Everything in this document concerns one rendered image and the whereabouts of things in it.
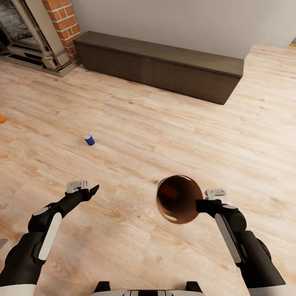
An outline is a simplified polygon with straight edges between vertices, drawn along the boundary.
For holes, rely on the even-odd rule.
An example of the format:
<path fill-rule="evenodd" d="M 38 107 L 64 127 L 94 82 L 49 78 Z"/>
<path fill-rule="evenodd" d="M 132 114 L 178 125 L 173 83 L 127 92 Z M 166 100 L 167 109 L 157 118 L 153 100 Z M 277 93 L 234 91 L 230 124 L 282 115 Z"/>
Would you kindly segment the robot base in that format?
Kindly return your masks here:
<path fill-rule="evenodd" d="M 172 296 L 206 296 L 201 293 L 201 289 L 196 281 L 187 281 L 186 291 L 170 290 Z M 96 290 L 90 296 L 124 296 L 126 290 L 111 291 L 108 281 L 100 281 Z"/>

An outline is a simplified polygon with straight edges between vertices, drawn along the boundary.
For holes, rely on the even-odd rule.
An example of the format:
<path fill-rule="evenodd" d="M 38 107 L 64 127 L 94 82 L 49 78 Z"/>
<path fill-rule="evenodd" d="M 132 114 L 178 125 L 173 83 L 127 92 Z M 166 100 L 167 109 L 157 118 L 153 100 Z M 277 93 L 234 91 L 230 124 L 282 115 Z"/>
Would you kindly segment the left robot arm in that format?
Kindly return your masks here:
<path fill-rule="evenodd" d="M 8 253 L 0 274 L 0 296 L 33 296 L 42 266 L 46 263 L 62 219 L 99 189 L 80 189 L 90 181 L 67 183 L 65 197 L 34 212 L 28 231 Z"/>

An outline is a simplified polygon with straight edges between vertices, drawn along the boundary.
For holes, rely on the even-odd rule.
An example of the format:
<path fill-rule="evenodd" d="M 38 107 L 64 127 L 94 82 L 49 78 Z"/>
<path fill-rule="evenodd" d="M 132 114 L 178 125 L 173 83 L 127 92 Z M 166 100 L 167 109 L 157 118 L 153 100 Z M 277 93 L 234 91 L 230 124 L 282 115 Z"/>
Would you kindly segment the trash can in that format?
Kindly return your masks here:
<path fill-rule="evenodd" d="M 159 192 L 162 182 L 179 190 L 179 197 L 172 200 Z M 203 199 L 201 188 L 189 176 L 174 175 L 161 180 L 158 184 L 156 204 L 160 214 L 173 224 L 187 224 L 193 221 L 200 213 L 196 210 L 196 200 Z M 167 218 L 164 214 L 174 217 L 175 220 Z"/>

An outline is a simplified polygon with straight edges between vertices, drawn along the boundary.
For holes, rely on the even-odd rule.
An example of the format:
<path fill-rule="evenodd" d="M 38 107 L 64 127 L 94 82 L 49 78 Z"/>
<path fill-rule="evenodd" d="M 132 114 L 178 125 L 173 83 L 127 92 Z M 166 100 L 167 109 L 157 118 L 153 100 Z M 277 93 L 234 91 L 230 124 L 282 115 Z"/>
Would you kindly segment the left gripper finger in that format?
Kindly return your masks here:
<path fill-rule="evenodd" d="M 99 189 L 99 184 L 89 190 L 91 198 L 92 198 L 92 196 L 94 196 L 96 194 L 98 189 Z"/>

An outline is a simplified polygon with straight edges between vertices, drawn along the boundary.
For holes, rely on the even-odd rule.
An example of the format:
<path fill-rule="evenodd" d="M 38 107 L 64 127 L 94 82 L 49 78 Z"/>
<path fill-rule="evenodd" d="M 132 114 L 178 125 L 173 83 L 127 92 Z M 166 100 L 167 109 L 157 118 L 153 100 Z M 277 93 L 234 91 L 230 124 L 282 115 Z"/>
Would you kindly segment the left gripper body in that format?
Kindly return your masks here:
<path fill-rule="evenodd" d="M 75 191 L 74 193 L 65 192 L 65 197 L 63 199 L 67 199 L 72 204 L 72 209 L 77 207 L 83 201 L 89 201 L 91 199 L 89 189 L 79 189 L 79 191 Z"/>

